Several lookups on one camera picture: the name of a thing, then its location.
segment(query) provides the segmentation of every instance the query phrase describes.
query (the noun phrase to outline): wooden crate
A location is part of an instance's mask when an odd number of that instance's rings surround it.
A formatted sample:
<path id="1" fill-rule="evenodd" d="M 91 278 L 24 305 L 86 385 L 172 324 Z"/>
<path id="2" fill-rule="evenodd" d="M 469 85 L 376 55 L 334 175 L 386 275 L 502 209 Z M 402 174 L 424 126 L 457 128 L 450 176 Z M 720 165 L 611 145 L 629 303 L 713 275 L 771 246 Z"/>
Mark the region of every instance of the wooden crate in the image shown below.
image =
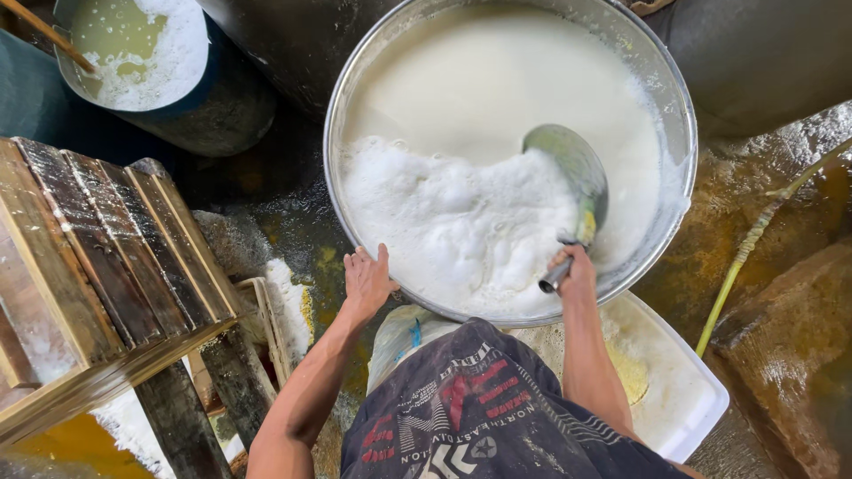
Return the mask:
<path id="1" fill-rule="evenodd" d="M 0 445 L 246 312 L 171 180 L 23 138 L 0 138 L 0 305 Z"/>

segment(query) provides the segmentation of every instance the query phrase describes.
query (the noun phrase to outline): large barrel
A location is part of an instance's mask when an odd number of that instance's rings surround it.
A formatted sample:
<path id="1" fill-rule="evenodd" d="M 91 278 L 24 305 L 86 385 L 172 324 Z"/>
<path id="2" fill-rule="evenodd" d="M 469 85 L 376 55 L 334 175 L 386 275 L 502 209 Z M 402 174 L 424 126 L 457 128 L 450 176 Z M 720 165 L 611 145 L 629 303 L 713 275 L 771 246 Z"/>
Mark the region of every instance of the large barrel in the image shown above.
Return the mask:
<path id="1" fill-rule="evenodd" d="M 852 98 L 849 0 L 677 0 L 645 18 L 701 129 L 753 136 Z"/>
<path id="2" fill-rule="evenodd" d="M 73 28 L 77 0 L 58 0 L 54 17 L 60 32 Z M 210 40 L 207 66 L 198 84 L 169 105 L 131 112 L 107 108 L 119 117 L 190 153 L 230 156 L 255 145 L 275 116 L 276 96 L 265 78 L 205 15 Z M 71 58 L 56 51 L 62 77 L 93 104 Z"/>
<path id="3" fill-rule="evenodd" d="M 177 152 L 79 98 L 53 58 L 5 30 L 0 30 L 0 136 L 24 136 L 121 165 L 149 156 L 168 166 Z"/>
<path id="4" fill-rule="evenodd" d="M 278 91 L 321 122 L 355 45 L 399 0 L 198 0 Z"/>

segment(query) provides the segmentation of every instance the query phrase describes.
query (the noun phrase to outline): metal bucket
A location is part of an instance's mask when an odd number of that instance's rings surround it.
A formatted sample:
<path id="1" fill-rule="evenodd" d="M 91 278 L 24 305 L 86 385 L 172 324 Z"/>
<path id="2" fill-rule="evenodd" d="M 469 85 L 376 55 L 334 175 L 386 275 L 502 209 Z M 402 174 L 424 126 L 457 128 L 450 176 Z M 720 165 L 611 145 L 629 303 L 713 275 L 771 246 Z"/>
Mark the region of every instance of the metal bucket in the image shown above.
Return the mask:
<path id="1" fill-rule="evenodd" d="M 624 62 L 641 80 L 651 107 L 657 110 L 662 124 L 659 141 L 661 151 L 665 152 L 660 168 L 657 212 L 644 240 L 632 257 L 615 270 L 598 276 L 598 303 L 603 304 L 633 285 L 653 266 L 671 242 L 689 207 L 697 163 L 698 138 L 693 106 L 686 85 L 656 35 L 638 17 L 614 0 L 474 0 L 463 5 L 476 4 L 512 4 L 544 9 L 594 32 L 622 56 Z M 348 207 L 342 203 L 342 196 L 338 194 L 343 183 L 341 158 L 349 100 L 367 67 L 395 38 L 413 25 L 454 7 L 459 7 L 455 0 L 403 2 L 366 34 L 349 57 L 337 80 L 325 117 L 325 179 L 337 217 L 354 245 L 361 244 L 361 240 L 350 221 Z M 460 321 L 468 319 L 465 313 L 432 303 L 406 289 L 405 285 L 402 285 L 402 291 L 414 303 L 439 315 Z M 524 320 L 511 317 L 485 319 L 501 327 L 529 327 L 550 324 L 558 321 L 560 317 L 557 313 Z"/>
<path id="2" fill-rule="evenodd" d="M 78 0 L 58 0 L 55 29 L 68 36 Z M 112 112 L 145 131 L 207 157 L 230 156 L 254 146 L 272 126 L 276 96 L 266 79 L 216 23 L 204 14 L 210 47 L 198 84 L 169 105 L 131 112 L 99 105 L 80 84 L 74 61 L 55 49 L 66 83 L 86 101 Z"/>

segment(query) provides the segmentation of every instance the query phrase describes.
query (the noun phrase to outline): person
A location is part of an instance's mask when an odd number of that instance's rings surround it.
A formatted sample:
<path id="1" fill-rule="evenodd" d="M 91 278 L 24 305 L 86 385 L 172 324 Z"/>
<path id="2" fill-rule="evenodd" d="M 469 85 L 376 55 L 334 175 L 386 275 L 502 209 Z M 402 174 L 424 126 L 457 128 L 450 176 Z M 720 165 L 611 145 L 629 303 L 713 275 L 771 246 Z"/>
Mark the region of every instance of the person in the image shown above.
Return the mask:
<path id="1" fill-rule="evenodd" d="M 604 346 L 596 273 L 581 246 L 559 285 L 563 384 L 528 346 L 472 318 L 405 358 L 364 400 L 343 438 L 341 477 L 460 479 L 701 478 L 665 461 L 633 431 L 624 387 Z M 247 478 L 314 477 L 311 448 L 366 323 L 399 285 L 388 249 L 343 259 L 346 300 L 287 380 L 252 442 Z"/>

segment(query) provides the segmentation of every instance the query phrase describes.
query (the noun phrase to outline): white plastic tray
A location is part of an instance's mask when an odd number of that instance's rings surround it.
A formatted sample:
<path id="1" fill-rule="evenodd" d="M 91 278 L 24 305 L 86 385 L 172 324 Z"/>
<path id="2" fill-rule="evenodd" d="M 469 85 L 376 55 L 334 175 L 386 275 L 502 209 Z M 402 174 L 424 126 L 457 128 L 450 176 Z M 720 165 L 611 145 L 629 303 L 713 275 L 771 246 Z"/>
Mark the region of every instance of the white plastic tray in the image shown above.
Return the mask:
<path id="1" fill-rule="evenodd" d="M 619 348 L 648 367 L 648 392 L 630 407 L 636 434 L 659 455 L 682 464 L 728 409 L 728 392 L 675 330 L 633 293 L 625 291 L 607 302 L 601 317 L 605 330 L 619 331 Z M 564 334 L 561 324 L 533 330 L 512 334 L 527 341 L 561 376 L 561 351 L 543 354 L 539 348 L 552 345 L 535 344 L 537 338 L 551 342 Z"/>
<path id="2" fill-rule="evenodd" d="M 638 314 L 651 320 L 653 327 L 648 330 L 656 330 L 659 336 L 642 337 L 642 340 L 659 342 L 658 347 L 669 348 L 672 352 L 679 350 L 683 358 L 680 364 L 674 365 L 678 370 L 677 376 L 681 378 L 678 382 L 682 384 L 670 387 L 670 394 L 663 394 L 662 397 L 651 396 L 654 384 L 650 384 L 648 394 L 630 409 L 633 412 L 634 429 L 639 437 L 659 455 L 682 464 L 728 410 L 728 392 L 683 338 L 641 299 L 625 291 L 613 300 L 616 301 L 629 301 Z M 672 408 L 686 409 L 685 420 L 681 414 L 677 415 L 677 421 L 671 420 L 671 416 L 667 418 Z"/>

